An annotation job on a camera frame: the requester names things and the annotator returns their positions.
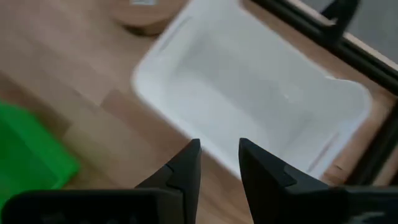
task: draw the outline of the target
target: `black metal frame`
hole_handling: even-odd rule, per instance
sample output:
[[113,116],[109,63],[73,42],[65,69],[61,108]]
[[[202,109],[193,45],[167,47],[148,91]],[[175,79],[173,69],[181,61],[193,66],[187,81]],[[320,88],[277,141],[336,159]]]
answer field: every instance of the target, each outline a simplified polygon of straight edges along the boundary
[[[360,0],[334,0],[321,12],[333,25],[325,25],[287,0],[251,0],[273,13],[315,43],[398,96],[398,72],[343,37]],[[346,184],[372,184],[398,141],[398,102],[370,143]]]

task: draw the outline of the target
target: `wooden table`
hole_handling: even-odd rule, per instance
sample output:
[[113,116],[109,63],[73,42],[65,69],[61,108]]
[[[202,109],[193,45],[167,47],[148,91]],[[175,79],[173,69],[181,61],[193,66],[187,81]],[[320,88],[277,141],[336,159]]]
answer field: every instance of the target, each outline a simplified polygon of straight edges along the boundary
[[[80,161],[67,189],[129,189],[188,139],[144,106],[130,89],[132,68],[154,42],[108,16],[105,0],[2,0],[0,97],[32,110]],[[250,2],[258,18],[338,78],[361,82],[371,116],[325,174],[340,184],[353,169],[394,97],[364,75]],[[240,181],[206,154],[199,223],[252,223]]]

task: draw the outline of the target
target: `green plastic box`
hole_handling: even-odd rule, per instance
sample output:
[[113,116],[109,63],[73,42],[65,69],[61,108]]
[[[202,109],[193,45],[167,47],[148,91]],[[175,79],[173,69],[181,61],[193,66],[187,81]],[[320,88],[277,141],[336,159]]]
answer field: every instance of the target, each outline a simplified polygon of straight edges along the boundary
[[61,188],[78,168],[33,115],[0,102],[0,210],[23,191]]

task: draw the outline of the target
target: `white plastic bin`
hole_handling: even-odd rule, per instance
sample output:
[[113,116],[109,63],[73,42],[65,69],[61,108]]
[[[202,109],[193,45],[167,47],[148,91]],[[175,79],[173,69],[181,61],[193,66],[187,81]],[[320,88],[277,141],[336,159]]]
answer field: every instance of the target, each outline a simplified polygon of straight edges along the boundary
[[237,1],[194,0],[132,76],[142,101],[240,177],[239,138],[320,178],[371,107]]

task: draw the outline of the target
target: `wood grain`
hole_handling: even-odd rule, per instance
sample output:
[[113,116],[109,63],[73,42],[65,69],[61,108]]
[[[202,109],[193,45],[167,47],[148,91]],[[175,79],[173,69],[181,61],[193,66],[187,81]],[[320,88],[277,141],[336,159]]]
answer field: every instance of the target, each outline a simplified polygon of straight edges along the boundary
[[[0,0],[0,98],[41,114],[81,163],[69,189],[128,189],[188,142],[131,91],[131,70],[154,38],[114,23],[106,0]],[[249,9],[309,59],[338,78],[361,82],[372,115],[326,172],[340,184],[395,98],[268,12]],[[203,154],[199,223],[252,223],[242,183]]]
[[392,179],[398,170],[398,148],[392,152],[390,158],[385,162],[384,167],[380,171],[373,185],[375,186],[387,186],[390,184]]

